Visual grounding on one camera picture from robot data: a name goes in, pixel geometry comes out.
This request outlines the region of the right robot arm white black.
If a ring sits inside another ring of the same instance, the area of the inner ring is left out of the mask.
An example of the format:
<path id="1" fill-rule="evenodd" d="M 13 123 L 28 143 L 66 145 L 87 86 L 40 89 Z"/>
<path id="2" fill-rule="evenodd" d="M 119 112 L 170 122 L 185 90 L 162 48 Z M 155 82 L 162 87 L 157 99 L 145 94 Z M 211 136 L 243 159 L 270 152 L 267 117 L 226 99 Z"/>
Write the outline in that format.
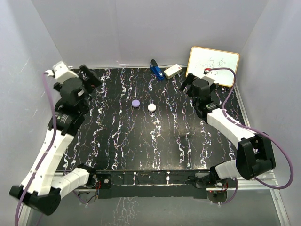
<path id="1" fill-rule="evenodd" d="M 199 118 L 222 133 L 237 149 L 235 160 L 225 161 L 210 168 L 209 175 L 202 177 L 207 184 L 222 186 L 228 178 L 250 180 L 276 166 L 271 141 L 264 135 L 240 127 L 240 123 L 225 116 L 220 106 L 213 101 L 215 88 L 205 79 L 189 73 L 180 87 L 187 88 L 187 96 Z"/>

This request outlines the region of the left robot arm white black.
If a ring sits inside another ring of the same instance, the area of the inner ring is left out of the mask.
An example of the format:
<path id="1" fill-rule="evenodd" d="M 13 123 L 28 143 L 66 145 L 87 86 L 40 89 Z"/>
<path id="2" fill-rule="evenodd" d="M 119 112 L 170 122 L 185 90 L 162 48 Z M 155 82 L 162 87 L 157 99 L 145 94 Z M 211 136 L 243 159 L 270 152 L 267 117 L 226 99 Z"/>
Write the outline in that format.
<path id="1" fill-rule="evenodd" d="M 54 89 L 61 98 L 54 104 L 49 88 L 45 88 L 52 111 L 45 140 L 27 176 L 9 191 L 19 200 L 19 205 L 24 204 L 47 216 L 53 214 L 61 200 L 76 188 L 92 188 L 97 183 L 95 170 L 85 164 L 65 176 L 54 178 L 65 150 L 89 112 L 91 93 L 102 84 L 86 65 L 81 65 L 79 69 L 83 76 L 77 75 L 60 61 L 44 72 L 44 77 L 51 76 L 56 80 Z"/>

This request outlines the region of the purple earbud charging case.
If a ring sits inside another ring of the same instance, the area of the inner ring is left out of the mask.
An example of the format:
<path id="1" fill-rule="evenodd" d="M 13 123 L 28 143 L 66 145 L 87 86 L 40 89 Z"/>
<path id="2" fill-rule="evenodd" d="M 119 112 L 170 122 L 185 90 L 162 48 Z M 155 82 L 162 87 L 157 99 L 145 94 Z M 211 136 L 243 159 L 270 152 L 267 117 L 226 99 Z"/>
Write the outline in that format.
<path id="1" fill-rule="evenodd" d="M 134 99 L 131 103 L 132 107 L 138 108 L 140 106 L 140 101 L 137 99 Z"/>

